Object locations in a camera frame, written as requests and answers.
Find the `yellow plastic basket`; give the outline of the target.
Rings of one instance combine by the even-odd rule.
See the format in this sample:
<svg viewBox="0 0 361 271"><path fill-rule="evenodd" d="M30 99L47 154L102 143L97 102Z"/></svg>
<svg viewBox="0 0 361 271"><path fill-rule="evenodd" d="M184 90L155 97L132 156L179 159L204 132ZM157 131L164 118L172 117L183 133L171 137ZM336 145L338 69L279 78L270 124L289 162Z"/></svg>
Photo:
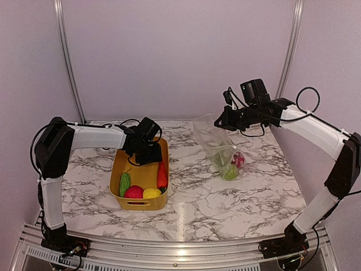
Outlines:
<svg viewBox="0 0 361 271"><path fill-rule="evenodd" d="M109 189L122 209L133 211L157 211L165 207L169 188L169 149L168 142L160 139L162 161L136 167L135 159L129 158L121 150L116 152L113 163ZM130 176L130 187L125 194L120 195L121 175ZM159 189L160 195L154 198L144 198L141 191Z"/></svg>

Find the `orange toy carrot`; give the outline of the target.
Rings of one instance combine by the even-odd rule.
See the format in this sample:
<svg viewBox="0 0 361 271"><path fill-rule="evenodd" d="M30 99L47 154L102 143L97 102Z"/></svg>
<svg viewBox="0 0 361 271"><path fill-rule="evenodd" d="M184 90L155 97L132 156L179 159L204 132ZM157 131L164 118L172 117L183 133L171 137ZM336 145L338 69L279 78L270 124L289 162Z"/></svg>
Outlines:
<svg viewBox="0 0 361 271"><path fill-rule="evenodd" d="M166 168L164 161L159 162L158 170L157 170L157 188L163 189L168 186L168 178L166 175Z"/></svg>

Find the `green toy bitter gourd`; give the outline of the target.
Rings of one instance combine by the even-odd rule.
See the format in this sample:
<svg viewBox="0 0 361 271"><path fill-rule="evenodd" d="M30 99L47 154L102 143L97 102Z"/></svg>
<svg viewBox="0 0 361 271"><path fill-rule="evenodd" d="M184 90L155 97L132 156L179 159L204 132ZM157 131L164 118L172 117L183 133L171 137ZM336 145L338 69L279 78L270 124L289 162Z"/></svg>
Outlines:
<svg viewBox="0 0 361 271"><path fill-rule="evenodd" d="M119 196L124 197L126 191L130 188L131 184L131 177L128 173L128 171L123 172L123 174L120 177L120 183L119 183Z"/></svg>

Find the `red toy apple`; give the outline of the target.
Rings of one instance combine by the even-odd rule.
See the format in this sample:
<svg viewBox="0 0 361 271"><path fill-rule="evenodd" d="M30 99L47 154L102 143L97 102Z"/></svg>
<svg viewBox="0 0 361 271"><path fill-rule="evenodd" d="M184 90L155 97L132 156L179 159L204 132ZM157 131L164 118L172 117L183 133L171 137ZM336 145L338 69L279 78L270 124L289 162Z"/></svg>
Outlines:
<svg viewBox="0 0 361 271"><path fill-rule="evenodd" d="M143 198L143 189L140 186L132 185L126 191L124 198L127 199L127 204L131 205L143 205L143 202L132 202L133 199L142 199Z"/></svg>

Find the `yellow toy lemon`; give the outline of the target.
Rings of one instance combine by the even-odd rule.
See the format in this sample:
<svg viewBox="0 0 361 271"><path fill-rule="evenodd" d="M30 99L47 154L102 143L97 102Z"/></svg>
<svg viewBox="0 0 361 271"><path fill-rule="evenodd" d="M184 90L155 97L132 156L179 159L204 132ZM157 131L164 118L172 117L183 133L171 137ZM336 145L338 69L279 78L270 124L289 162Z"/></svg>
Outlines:
<svg viewBox="0 0 361 271"><path fill-rule="evenodd" d="M157 188L148 188L143 190L143 199L152 199L157 198L162 194L160 189Z"/></svg>

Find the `green toy grapes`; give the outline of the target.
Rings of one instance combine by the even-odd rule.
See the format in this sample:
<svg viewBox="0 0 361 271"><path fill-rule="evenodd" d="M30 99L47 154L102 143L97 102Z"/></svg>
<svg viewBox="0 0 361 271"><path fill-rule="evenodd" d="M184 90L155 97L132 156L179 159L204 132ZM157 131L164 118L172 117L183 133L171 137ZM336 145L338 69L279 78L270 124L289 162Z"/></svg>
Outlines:
<svg viewBox="0 0 361 271"><path fill-rule="evenodd" d="M229 165L230 157L227 152L218 151L211 156L210 160L218 168L224 168Z"/></svg>

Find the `clear zip top bag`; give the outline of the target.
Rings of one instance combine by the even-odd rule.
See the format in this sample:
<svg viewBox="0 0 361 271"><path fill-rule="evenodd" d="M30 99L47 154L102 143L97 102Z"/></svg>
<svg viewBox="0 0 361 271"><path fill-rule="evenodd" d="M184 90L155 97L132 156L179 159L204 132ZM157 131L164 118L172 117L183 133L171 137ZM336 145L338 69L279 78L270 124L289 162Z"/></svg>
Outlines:
<svg viewBox="0 0 361 271"><path fill-rule="evenodd" d="M211 156L214 155L220 148L229 148L231 151L230 163L224 168L218 168L213 163L212 165L219 172L220 176L223 178L226 170L228 170L231 165L233 154L236 152L241 152L239 148L235 145L232 139L228 136L227 132L221 128L214 126L215 115L207 114L201 117L192 119L193 125L193 134L195 136L195 141L201 146L205 152L205 156L210 160ZM239 169L239 174L237 178L241 177L245 172L245 165Z"/></svg>

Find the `red toy tomato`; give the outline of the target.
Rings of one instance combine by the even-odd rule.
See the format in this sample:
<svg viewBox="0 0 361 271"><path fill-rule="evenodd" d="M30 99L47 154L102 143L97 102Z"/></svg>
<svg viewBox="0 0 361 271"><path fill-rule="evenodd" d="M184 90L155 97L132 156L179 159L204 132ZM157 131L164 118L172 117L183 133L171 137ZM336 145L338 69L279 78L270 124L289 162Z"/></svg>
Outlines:
<svg viewBox="0 0 361 271"><path fill-rule="evenodd" d="M238 151L233 154L231 164L240 169L245 165L245 157L241 152Z"/></svg>

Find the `light green toy apple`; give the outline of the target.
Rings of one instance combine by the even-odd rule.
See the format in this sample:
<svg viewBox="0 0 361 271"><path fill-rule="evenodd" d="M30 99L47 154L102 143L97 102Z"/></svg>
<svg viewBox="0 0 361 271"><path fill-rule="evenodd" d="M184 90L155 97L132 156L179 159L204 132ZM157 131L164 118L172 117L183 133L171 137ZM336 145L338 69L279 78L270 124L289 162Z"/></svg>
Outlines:
<svg viewBox="0 0 361 271"><path fill-rule="evenodd" d="M230 160L231 151L229 148L220 148L217 152L216 158L220 163L226 163Z"/></svg>

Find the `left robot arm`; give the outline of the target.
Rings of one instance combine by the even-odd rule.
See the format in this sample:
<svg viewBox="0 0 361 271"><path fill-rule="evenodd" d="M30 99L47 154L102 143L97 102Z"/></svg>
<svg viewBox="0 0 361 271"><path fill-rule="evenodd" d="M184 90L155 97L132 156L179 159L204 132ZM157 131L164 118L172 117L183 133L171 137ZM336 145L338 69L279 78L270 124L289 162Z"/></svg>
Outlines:
<svg viewBox="0 0 361 271"><path fill-rule="evenodd" d="M62 211L61 185L75 150L121 150L135 160L132 166L144 166L161 161L161 136L160 126L147 117L133 126L77 124L54 117L42 127L30 144L30 162L38 174L42 247L61 252L63 257L87 256L90 241L68 235Z"/></svg>

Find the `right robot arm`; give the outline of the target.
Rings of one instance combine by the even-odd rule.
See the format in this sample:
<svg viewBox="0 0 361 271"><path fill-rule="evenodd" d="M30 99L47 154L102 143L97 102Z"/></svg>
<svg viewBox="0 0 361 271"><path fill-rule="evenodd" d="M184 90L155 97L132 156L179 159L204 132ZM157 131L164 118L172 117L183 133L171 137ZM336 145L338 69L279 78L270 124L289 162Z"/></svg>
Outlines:
<svg viewBox="0 0 361 271"><path fill-rule="evenodd" d="M284 236L259 243L259 251L265 259L308 249L306 233L325 220L349 195L360 174L360 135L334 129L312 113L302 112L285 98L249 104L238 110L226 105L214 122L218 128L241 132L253 124L273 125L296 133L319 147L335 162L323 190L285 228Z"/></svg>

